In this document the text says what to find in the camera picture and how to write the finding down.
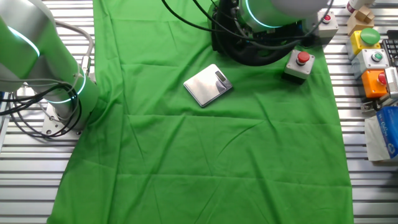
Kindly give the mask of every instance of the gray box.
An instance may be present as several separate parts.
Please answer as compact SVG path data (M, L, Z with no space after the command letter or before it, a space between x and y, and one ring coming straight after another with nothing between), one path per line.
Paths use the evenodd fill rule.
M380 53L383 59L375 62L372 55ZM351 62L351 71L354 73L355 79L361 78L362 74L368 69L385 69L389 67L389 59L384 49L363 49Z
M309 32L312 27L315 27L319 20L323 19L325 12L318 12L316 16L306 19L304 22L304 31ZM322 45L329 44L332 38L336 35L338 31L338 23L333 12L329 12L330 22L325 24L321 22L318 29L314 32L314 35L318 36Z
M311 74L315 56L310 55L310 60L307 61L305 65L299 65L296 60L300 52L299 50L292 51L292 55L285 67L285 73L306 80Z

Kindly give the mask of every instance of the yellow box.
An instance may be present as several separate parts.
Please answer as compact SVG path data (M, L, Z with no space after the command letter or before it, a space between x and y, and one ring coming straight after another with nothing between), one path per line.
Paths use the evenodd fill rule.
M357 30L349 38L351 41L351 45L353 46L354 55L359 54L362 49L380 49L380 43L377 43L372 46L362 44L361 32L362 32L361 30Z

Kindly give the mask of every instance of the blue label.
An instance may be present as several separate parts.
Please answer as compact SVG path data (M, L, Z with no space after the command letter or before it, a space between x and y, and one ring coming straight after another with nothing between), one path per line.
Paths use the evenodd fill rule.
M377 112L377 120L380 124L381 133L390 154L394 158L398 152L398 107L387 106Z

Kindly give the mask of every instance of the green cloth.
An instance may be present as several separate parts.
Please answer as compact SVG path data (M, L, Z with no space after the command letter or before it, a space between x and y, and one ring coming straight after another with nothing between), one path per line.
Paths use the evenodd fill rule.
M206 26L191 1L168 2ZM94 15L100 100L48 223L353 223L321 47L296 85L280 78L287 57L240 65L160 0L94 0ZM234 89L201 108L183 83L212 63Z

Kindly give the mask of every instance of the green button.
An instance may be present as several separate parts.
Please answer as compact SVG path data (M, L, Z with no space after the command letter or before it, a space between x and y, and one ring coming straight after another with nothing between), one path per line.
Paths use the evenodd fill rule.
M383 55L381 55L380 53L376 53L375 55L374 55L377 59L383 59Z
M372 28L365 28L361 32L361 39L365 44L375 45L380 41L380 34Z

